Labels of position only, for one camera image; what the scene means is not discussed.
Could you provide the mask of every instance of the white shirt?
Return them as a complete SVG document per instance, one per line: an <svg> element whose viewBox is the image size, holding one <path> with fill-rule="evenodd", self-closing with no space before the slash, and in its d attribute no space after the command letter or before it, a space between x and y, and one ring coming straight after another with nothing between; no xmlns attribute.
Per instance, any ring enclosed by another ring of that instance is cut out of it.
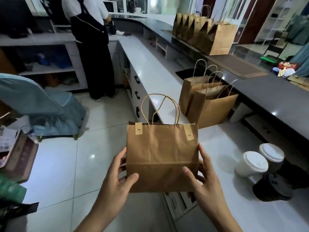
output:
<svg viewBox="0 0 309 232"><path fill-rule="evenodd" d="M70 18L79 15L82 10L78 0L61 0L64 15L71 22ZM84 0L84 5L89 14L99 23L104 25L103 19L107 19L108 11L102 0Z"/></svg>

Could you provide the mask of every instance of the black pants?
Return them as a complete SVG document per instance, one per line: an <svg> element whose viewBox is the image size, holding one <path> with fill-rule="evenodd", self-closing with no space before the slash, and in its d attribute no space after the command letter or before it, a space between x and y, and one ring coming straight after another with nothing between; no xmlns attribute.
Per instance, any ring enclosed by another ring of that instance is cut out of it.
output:
<svg viewBox="0 0 309 232"><path fill-rule="evenodd" d="M112 59L108 45L102 43L76 43L87 79L90 97L99 99L103 95L115 94Z"/></svg>

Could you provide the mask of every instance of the black drawer handle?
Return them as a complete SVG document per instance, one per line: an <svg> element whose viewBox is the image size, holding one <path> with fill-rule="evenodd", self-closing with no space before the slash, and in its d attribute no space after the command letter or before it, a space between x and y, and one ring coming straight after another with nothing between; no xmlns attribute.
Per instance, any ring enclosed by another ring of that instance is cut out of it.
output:
<svg viewBox="0 0 309 232"><path fill-rule="evenodd" d="M138 112L139 112L139 109L138 109L138 107L136 107L136 117L137 117L137 118L139 118Z"/></svg>
<svg viewBox="0 0 309 232"><path fill-rule="evenodd" d="M134 79L136 81L137 84L140 84L141 82L137 80L137 76L134 76Z"/></svg>
<svg viewBox="0 0 309 232"><path fill-rule="evenodd" d="M137 91L135 91L134 93L135 93L137 99L141 99L139 96L137 96Z"/></svg>

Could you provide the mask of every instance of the black countertop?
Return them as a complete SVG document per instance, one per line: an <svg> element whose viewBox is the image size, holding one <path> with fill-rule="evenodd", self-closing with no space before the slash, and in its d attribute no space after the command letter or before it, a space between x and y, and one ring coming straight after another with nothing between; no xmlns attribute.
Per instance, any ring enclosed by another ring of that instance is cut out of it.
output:
<svg viewBox="0 0 309 232"><path fill-rule="evenodd" d="M155 32L157 36L164 38L169 45L182 51L193 60L203 58L207 61L207 64L215 64L203 52L165 33L163 30L172 30L173 28L167 23L155 19L126 15L113 15L112 19L139 23L146 29ZM225 69L222 69L222 72L223 79L227 83L238 79L234 83L234 88L241 93L244 103L254 110L260 109L261 115L273 121L276 128L284 132L285 136L289 136L290 139L294 139L293 141L297 143L309 140L308 91L289 83L284 78L271 74L269 71L267 76L245 80L241 80Z"/></svg>

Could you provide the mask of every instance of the person's left hand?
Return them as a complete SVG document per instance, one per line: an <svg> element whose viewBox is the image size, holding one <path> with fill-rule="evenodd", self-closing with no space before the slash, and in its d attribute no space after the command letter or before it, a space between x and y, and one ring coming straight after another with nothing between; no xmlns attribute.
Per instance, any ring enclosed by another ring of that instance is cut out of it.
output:
<svg viewBox="0 0 309 232"><path fill-rule="evenodd" d="M131 187L138 180L137 173L118 179L118 174L126 170L126 166L123 165L126 163L126 158L123 157L126 151L127 148L125 147L114 157L91 209L104 221L104 227L118 215L127 200Z"/></svg>

